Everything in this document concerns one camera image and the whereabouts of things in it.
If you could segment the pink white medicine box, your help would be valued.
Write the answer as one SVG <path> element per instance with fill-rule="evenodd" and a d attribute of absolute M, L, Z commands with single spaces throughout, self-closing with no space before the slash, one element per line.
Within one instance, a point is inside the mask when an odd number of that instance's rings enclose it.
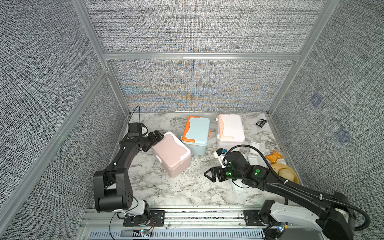
<path fill-rule="evenodd" d="M 152 147 L 155 157 L 167 173 L 175 178 L 191 165 L 191 150 L 172 132 Z"/>

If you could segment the blue orange medicine box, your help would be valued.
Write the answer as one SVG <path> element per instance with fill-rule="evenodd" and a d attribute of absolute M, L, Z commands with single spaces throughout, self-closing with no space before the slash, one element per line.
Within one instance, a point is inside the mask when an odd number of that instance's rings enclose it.
<path fill-rule="evenodd" d="M 204 156 L 207 151 L 211 134 L 210 119 L 189 116 L 181 137 L 182 142 L 191 150 L 193 155 Z"/>

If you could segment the white pink medicine chest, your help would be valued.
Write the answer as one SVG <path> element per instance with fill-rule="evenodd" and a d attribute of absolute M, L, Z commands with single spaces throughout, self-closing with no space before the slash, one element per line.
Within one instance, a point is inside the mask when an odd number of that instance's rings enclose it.
<path fill-rule="evenodd" d="M 229 150 L 245 143 L 245 129 L 240 115 L 220 114 L 217 118 L 217 126 L 218 149 Z"/>

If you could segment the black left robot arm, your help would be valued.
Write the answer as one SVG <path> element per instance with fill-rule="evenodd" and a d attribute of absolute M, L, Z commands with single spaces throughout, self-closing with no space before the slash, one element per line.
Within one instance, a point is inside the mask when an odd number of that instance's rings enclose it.
<path fill-rule="evenodd" d="M 149 218 L 149 205 L 133 193 L 128 170 L 135 156 L 147 152 L 164 135 L 158 130 L 143 132 L 142 123 L 129 124 L 129 132 L 119 142 L 119 151 L 112 162 L 93 176 L 95 209 L 98 212 L 118 212 L 128 216 Z"/>

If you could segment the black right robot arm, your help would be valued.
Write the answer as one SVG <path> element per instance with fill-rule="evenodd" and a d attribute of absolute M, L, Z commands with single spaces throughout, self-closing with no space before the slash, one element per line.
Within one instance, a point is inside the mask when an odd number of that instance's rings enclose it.
<path fill-rule="evenodd" d="M 251 165 L 234 146 L 229 150 L 217 149 L 216 158 L 222 164 L 207 170 L 204 175 L 211 182 L 241 180 L 249 188 L 279 195 L 295 203 L 293 206 L 266 200 L 258 212 L 259 221 L 268 229 L 277 224 L 292 223 L 321 232 L 329 240 L 351 240 L 355 232 L 367 229 L 370 216 L 350 204 L 339 192 L 330 195 L 309 189 L 280 176 L 262 152 L 259 154 L 266 166 Z"/>

